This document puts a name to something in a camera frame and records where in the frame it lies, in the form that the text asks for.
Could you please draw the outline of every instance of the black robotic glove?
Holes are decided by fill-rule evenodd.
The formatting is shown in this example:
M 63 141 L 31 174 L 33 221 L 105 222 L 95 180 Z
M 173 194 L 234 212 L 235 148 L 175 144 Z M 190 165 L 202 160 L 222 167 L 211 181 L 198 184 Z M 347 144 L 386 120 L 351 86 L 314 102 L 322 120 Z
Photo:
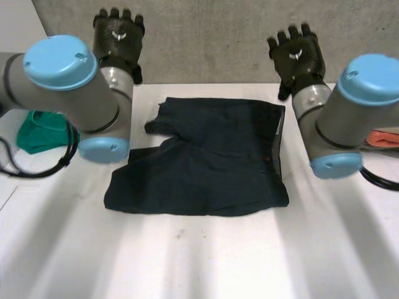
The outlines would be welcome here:
M 325 65 L 319 40 L 308 24 L 302 24 L 301 28 L 302 34 L 296 26 L 288 28 L 291 39 L 284 31 L 279 31 L 279 45 L 273 37 L 267 39 L 269 56 L 281 78 L 280 100 L 286 100 L 290 94 L 294 96 L 309 85 L 325 84 Z
M 131 19 L 130 10 L 124 9 L 119 17 L 119 10 L 101 9 L 94 17 L 93 53 L 99 60 L 100 67 L 118 67 L 128 72 L 135 84 L 143 82 L 142 69 L 138 64 L 142 51 L 142 39 L 145 33 L 143 16 Z

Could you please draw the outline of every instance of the white logo on glove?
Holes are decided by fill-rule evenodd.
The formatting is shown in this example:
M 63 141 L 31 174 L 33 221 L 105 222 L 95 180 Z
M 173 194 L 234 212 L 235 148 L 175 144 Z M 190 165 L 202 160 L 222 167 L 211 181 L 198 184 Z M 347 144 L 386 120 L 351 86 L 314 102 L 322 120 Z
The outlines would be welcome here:
M 114 36 L 114 38 L 116 38 L 118 41 L 120 41 L 121 39 L 124 39 L 126 37 L 126 33 L 116 34 L 115 31 L 112 31 L 112 36 Z

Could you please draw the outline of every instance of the white table surface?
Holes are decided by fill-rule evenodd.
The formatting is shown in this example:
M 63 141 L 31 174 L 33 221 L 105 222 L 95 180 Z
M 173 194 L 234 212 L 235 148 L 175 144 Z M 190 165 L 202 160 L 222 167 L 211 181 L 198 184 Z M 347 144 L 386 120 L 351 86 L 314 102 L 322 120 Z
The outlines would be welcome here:
M 134 148 L 166 97 L 277 103 L 276 84 L 135 87 Z M 291 103 L 281 145 L 285 208 L 235 218 L 130 215 L 103 207 L 114 169 L 76 157 L 48 179 L 0 177 L 1 299 L 398 298 L 399 194 L 360 174 L 314 177 Z M 39 171 L 63 148 L 17 160 Z M 365 164 L 399 181 L 399 160 Z

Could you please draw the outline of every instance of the black cord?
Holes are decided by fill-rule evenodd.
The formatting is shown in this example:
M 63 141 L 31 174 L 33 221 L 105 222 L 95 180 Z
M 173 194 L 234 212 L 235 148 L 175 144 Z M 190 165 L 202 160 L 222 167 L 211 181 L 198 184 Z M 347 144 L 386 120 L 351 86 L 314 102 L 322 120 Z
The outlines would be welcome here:
M 66 167 L 67 165 L 69 165 L 70 160 L 76 154 L 76 151 L 77 151 L 77 148 L 79 145 L 79 132 L 69 123 L 69 121 L 66 121 L 66 127 L 67 127 L 67 133 L 68 133 L 68 146 L 67 146 L 65 155 L 58 161 L 57 165 L 55 165 L 53 168 L 45 170 L 41 173 L 28 173 L 28 172 L 22 170 L 17 165 L 14 158 L 12 157 L 11 147 L 9 146 L 8 142 L 4 138 L 0 137 L 0 142 L 6 148 L 6 153 L 7 153 L 8 159 L 10 160 L 10 163 L 17 170 L 17 172 L 14 173 L 12 171 L 5 170 L 0 165 L 0 173 L 7 174 L 8 176 L 11 176 L 14 178 L 41 179 L 41 178 L 46 178 L 48 176 L 52 176 L 56 172 L 60 171 L 63 167 Z
M 372 172 L 370 172 L 364 166 L 360 170 L 360 173 L 367 181 L 369 181 L 370 183 L 372 183 L 380 188 L 384 188 L 384 189 L 391 190 L 391 191 L 399 191 L 399 183 L 381 178 L 380 176 L 377 176 L 377 175 L 373 174 Z

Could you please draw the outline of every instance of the gray concrete wall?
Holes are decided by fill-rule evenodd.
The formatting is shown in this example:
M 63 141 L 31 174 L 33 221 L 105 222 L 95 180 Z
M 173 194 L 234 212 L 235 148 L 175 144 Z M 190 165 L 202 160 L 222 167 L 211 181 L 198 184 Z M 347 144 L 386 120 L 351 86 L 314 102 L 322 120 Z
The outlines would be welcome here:
M 93 42 L 101 7 L 145 17 L 140 58 L 145 83 L 278 82 L 266 39 L 308 21 L 335 82 L 354 57 L 399 57 L 399 1 L 393 0 L 33 0 L 48 34 Z

